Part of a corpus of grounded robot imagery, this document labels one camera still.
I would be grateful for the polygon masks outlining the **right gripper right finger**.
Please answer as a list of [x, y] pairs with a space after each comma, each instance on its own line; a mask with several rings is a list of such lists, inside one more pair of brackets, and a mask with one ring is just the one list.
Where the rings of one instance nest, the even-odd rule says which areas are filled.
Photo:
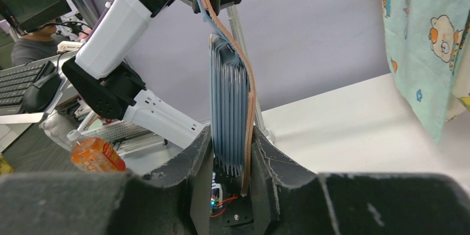
[[254, 234], [468, 234], [469, 197], [436, 173], [313, 173], [258, 130]]

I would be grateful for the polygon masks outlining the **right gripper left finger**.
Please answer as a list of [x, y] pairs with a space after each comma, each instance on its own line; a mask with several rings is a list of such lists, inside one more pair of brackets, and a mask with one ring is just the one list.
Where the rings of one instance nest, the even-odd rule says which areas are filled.
[[2, 234], [208, 234], [213, 151], [193, 143], [142, 177], [129, 172], [1, 177]]

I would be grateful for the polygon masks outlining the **tan leather card holder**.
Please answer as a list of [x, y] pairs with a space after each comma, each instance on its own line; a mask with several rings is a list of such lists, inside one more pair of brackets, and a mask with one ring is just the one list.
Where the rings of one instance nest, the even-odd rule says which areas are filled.
[[252, 95], [254, 75], [248, 76], [242, 51], [215, 14], [210, 0], [196, 0], [212, 27], [210, 49], [211, 135], [216, 161], [229, 176], [240, 177], [240, 195], [246, 196], [251, 177], [254, 128]]

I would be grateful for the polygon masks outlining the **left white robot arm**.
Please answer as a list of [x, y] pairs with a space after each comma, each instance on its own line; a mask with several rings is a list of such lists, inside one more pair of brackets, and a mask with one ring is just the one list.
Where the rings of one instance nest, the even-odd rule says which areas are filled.
[[[201, 124], [159, 99], [124, 62], [153, 18], [174, 1], [113, 0], [87, 42], [62, 65], [62, 72], [98, 115], [125, 120], [186, 148], [201, 132]], [[241, 2], [181, 1], [212, 19]]]

